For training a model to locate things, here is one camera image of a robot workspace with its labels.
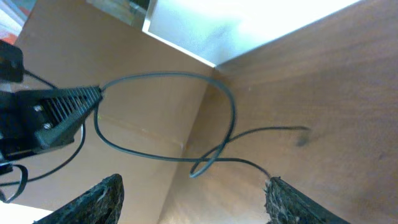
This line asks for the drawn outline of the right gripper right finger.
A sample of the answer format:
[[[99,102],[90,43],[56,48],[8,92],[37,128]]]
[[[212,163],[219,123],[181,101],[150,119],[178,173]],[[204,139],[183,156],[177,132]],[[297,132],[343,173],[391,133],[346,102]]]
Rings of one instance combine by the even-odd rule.
[[[348,224],[279,177],[270,178],[265,186],[270,224]]]

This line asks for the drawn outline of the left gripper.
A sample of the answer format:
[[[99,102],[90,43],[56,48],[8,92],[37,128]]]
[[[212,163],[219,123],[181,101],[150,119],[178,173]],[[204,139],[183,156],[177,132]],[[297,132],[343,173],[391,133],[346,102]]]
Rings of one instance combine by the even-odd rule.
[[[22,50],[1,41],[1,84],[21,83]],[[74,142],[74,135],[99,102],[100,87],[1,90],[1,165]]]

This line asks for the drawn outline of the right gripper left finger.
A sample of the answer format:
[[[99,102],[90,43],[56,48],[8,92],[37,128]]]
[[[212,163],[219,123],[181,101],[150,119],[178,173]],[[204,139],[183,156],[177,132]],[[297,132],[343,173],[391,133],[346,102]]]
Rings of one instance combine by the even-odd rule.
[[[117,224],[124,202],[123,178],[113,174],[35,224]]]

